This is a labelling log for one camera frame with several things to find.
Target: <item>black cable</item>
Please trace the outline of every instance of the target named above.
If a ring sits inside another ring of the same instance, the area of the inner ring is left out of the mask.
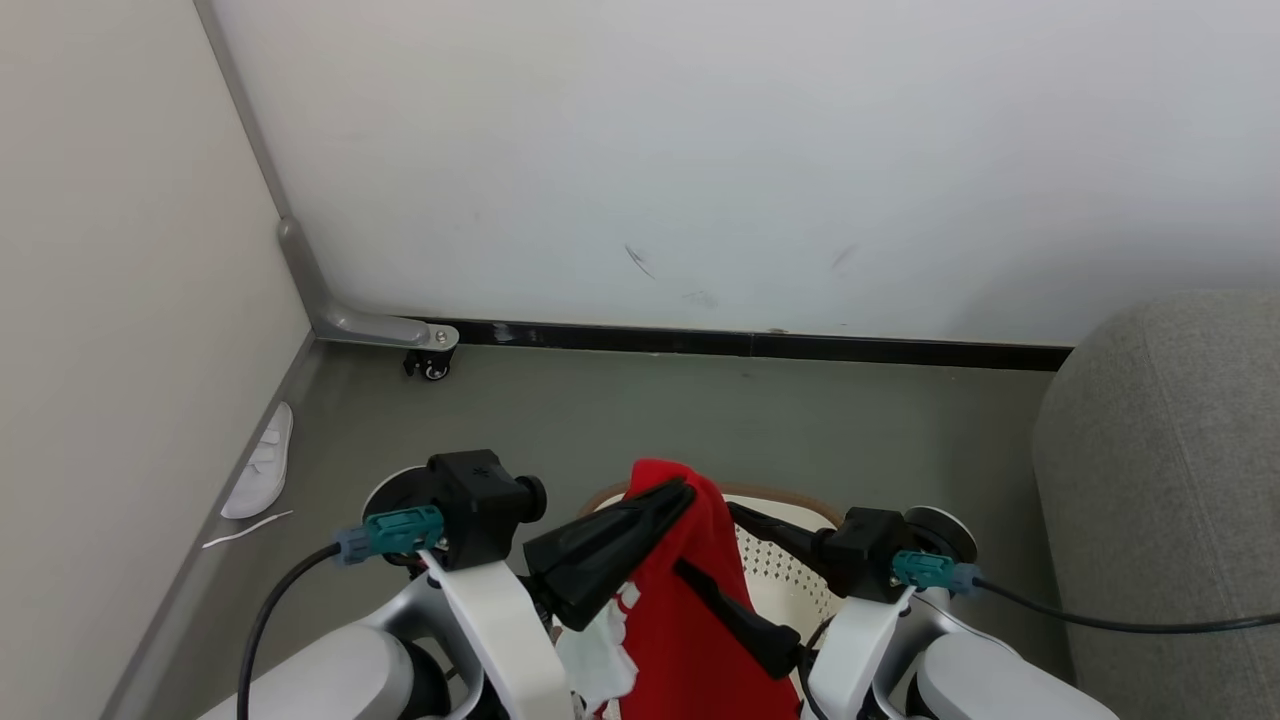
[[[1144,623],[1116,623],[1112,620],[1100,620],[1097,618],[1085,618],[1084,615],[1073,615],[1071,612],[1062,612],[1056,607],[1050,607],[1047,605],[1041,605],[1034,600],[1027,600],[1025,597],[1005,589],[991,580],[983,578],[974,578],[973,584],[977,588],[988,589],[1005,600],[1011,600],[1023,607],[1034,610],[1036,612],[1043,612],[1050,618],[1057,618],[1064,623],[1071,623],[1074,625],[1084,625],[1087,628],[1098,628],[1100,630],[1114,630],[1116,633],[1137,633],[1143,635],[1193,635],[1198,633],[1221,633],[1225,630],[1243,630],[1247,628],[1262,628],[1265,625],[1280,624],[1280,612],[1274,615],[1256,615],[1253,618],[1239,618],[1236,620],[1216,620],[1212,623],[1183,623],[1171,625],[1152,625]]]
[[[326,559],[338,555],[338,552],[340,552],[338,543],[312,552],[306,560],[298,562],[292,570],[285,573],[280,578],[280,582],[275,583],[275,587],[271,588],[271,594],[266,596],[266,601],[262,603],[262,609],[257,611],[257,619],[253,620],[253,626],[248,632],[248,642],[244,643],[244,659],[241,660],[241,675],[236,685],[236,720],[248,720],[248,685],[253,682],[253,656],[257,655],[257,643],[262,641],[262,630],[266,629],[266,620],[271,616],[271,611],[275,610],[275,603],[280,602],[280,598],[284,597],[284,591],[289,589],[289,585],[301,578],[303,573],[324,562]]]
[[[809,689],[809,671],[813,670],[813,648],[818,644],[818,638],[827,632],[827,625],[831,625],[832,619],[835,619],[835,615],[818,623],[818,629],[809,635],[809,642],[805,643],[804,652],[800,653],[800,662],[796,667],[800,675],[800,691],[804,693],[804,701],[809,703],[809,710],[813,711],[814,717],[818,720],[828,720],[828,717],[813,700],[813,692]]]

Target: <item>white string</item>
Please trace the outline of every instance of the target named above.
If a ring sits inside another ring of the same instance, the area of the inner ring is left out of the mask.
[[[209,548],[209,547],[214,547],[215,544],[218,544],[220,542],[227,542],[229,539],[242,538],[242,537],[252,533],[253,530],[261,528],[262,525],[270,523],[271,520],[278,520],[280,518],[284,518],[285,515],[292,515],[292,514],[293,514],[292,510],[285,510],[284,512],[276,512],[275,515],[271,515],[270,518],[265,518],[262,520],[259,520],[257,523],[253,523],[252,525],[250,525],[248,528],[244,528],[243,530],[236,533],[234,536],[227,536],[224,538],[218,538],[218,539],[209,541],[205,544],[202,544],[201,547]]]

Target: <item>whiteboard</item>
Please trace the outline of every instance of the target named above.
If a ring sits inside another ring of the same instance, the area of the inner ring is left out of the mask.
[[[1073,343],[1280,278],[1280,5],[215,0],[338,295]]]

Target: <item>metal stand leg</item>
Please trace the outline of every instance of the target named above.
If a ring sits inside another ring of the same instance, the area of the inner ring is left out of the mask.
[[[324,282],[320,265],[297,218],[282,218],[276,225],[276,238],[317,340],[404,347],[410,351],[404,359],[408,374],[413,374],[411,359],[412,368],[421,368],[422,377],[429,380],[439,380],[449,373],[449,360],[458,345],[456,328],[349,307],[334,297]]]

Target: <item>gray sofa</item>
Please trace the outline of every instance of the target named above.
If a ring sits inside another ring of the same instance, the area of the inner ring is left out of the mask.
[[[1034,462],[1066,610],[1280,612],[1280,292],[1184,293],[1112,318],[1055,378]],[[1280,717],[1280,626],[1069,638],[1080,688],[1123,720]]]

